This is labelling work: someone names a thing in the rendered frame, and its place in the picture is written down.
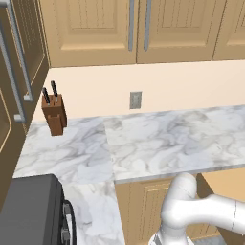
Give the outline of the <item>tan base cupboard drawer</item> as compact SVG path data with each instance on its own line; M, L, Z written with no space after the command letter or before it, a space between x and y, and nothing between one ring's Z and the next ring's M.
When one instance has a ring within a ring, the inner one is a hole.
M245 202L245 167L214 172L198 173L197 195L200 198L209 194L220 194ZM245 235L236 234L212 225L202 225L202 234L198 241L210 240L212 245L216 238L223 238L226 245L245 245Z

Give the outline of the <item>brown wooden knife block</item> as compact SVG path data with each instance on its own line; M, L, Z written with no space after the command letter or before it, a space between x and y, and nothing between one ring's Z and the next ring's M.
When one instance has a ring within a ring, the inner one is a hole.
M63 129L67 126L67 115L62 95L58 94L57 97L51 95L50 103L47 103L45 98L42 98L41 108L49 125L51 135L62 135Z

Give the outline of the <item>tan base cupboard door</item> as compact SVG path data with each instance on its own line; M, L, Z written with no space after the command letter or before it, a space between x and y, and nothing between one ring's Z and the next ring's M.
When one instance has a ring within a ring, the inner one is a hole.
M161 224L161 207L172 178L116 184L125 245L148 245Z

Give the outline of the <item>grey stove knob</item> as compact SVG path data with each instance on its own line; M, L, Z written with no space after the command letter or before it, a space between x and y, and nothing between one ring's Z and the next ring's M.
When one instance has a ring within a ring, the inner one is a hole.
M61 243L62 245L70 245L70 233L68 229L61 229Z
M66 215L68 215L68 214L70 214L71 215L71 208L70 208L70 205L67 203L67 202L64 202L63 203L63 215L64 215L64 217L66 216Z

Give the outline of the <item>brown tall cupboard door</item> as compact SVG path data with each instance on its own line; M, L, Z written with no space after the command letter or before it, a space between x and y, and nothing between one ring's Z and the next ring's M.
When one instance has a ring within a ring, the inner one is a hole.
M23 100L26 121L24 132L28 133L33 114L49 70L38 0L12 0L15 22L19 34L23 60L24 78L20 83L21 97L28 96L26 81L30 83L32 101Z
M6 6L1 4L0 22L19 90L19 83L24 80L22 69L15 47L9 11ZM13 117L17 113L18 109L11 89L11 82L0 48L0 211L4 206L11 178L25 140L22 122L16 122Z

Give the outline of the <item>dark grey stove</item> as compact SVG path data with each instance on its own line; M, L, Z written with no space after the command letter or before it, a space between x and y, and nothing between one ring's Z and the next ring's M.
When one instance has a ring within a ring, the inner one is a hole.
M63 203L71 215L63 215ZM62 245L61 229L77 245L74 209L53 174L14 178L0 211L0 245Z

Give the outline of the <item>grey wall outlet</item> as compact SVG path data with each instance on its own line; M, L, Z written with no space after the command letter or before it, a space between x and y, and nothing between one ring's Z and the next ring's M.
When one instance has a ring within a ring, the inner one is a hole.
M130 93L130 109L140 109L142 106L142 93L141 92L131 92Z

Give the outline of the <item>black handled knife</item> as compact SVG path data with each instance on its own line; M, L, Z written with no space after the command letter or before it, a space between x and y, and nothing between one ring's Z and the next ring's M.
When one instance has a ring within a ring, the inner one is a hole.
M58 101L58 93L57 93L57 90L56 90L56 83L55 83L54 80L51 80L51 86L52 86L53 93L54 93L54 96L55 96L55 101L57 102Z
M48 104L48 106L50 106L50 98L49 98L47 89L45 87L42 88L42 93L43 93L46 103Z

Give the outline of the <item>tan wall cupboard door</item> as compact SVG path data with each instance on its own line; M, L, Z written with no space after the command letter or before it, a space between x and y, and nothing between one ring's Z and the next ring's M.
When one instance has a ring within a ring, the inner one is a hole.
M139 0L128 51L129 0L39 0L53 68L134 64Z
M139 1L138 63L210 61L226 0L151 0L144 50L146 0Z
M245 0L227 0L212 59L245 59Z

